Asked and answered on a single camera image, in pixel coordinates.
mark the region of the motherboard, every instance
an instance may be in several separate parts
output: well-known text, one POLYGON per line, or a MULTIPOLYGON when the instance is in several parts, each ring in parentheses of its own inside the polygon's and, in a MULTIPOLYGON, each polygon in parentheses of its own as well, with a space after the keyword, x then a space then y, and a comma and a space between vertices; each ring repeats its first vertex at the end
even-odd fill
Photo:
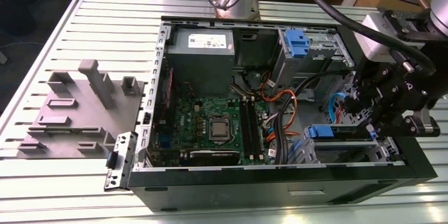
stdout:
POLYGON ((251 99, 178 100, 174 132, 158 133, 159 166, 262 165, 267 104, 251 99))

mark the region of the cpu socket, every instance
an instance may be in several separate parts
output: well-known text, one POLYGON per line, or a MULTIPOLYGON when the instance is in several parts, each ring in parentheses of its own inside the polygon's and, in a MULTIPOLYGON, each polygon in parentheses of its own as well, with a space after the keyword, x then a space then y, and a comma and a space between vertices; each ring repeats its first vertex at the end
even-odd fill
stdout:
POLYGON ((208 117, 210 139, 215 144, 224 144, 231 140, 231 117, 228 115, 212 115, 208 117))

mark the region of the aluminum table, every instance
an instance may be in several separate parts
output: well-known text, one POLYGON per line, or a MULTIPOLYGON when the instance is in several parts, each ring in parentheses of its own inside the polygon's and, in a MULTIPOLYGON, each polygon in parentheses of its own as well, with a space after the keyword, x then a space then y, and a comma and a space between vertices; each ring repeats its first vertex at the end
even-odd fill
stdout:
MULTIPOLYGON (((359 7, 339 10, 359 22, 376 12, 359 7)), ((260 12, 264 20, 335 23, 310 4, 262 2, 260 12)), ((95 58, 111 79, 128 75, 151 79, 162 15, 214 17, 214 9, 207 0, 72 0, 0 117, 0 156, 18 152, 50 92, 44 82, 52 71, 71 71, 83 79, 75 73, 80 59, 95 58)), ((432 116, 443 134, 419 142, 439 178, 358 205, 152 213, 131 191, 103 192, 104 159, 7 159, 0 161, 0 221, 91 222, 123 217, 150 223, 210 223, 211 219, 214 223, 448 222, 448 100, 440 100, 432 116)))

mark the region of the ram slot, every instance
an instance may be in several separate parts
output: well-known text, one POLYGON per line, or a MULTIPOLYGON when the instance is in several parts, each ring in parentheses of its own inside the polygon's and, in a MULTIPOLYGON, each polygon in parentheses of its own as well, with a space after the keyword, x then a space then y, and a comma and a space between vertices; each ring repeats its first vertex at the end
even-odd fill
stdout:
POLYGON ((259 125, 258 125, 258 113, 255 111, 254 101, 250 101, 247 104, 248 107, 248 119, 251 127, 251 142, 254 148, 255 159, 262 159, 262 150, 260 150, 260 135, 259 135, 259 125))
POLYGON ((251 141, 251 126, 248 119, 248 107, 247 101, 240 101, 240 117, 242 117, 242 132, 243 132, 243 148, 244 148, 244 158, 254 159, 254 148, 251 141))

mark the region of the green motherboard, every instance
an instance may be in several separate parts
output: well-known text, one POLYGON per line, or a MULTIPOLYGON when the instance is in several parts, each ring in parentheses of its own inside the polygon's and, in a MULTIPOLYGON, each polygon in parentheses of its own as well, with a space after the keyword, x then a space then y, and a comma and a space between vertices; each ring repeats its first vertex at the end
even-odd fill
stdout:
MULTIPOLYGON (((260 127, 258 129, 258 139, 262 155, 256 157, 244 155, 240 106, 239 99, 179 99, 175 110, 174 132, 170 135, 158 134, 162 150, 236 151, 242 153, 239 165, 270 164, 271 160, 263 148, 260 127)), ((263 101, 255 102, 254 107, 258 125, 262 125, 263 115, 267 113, 267 104, 263 101)), ((164 166, 176 166, 174 162, 176 161, 164 162, 164 166)))

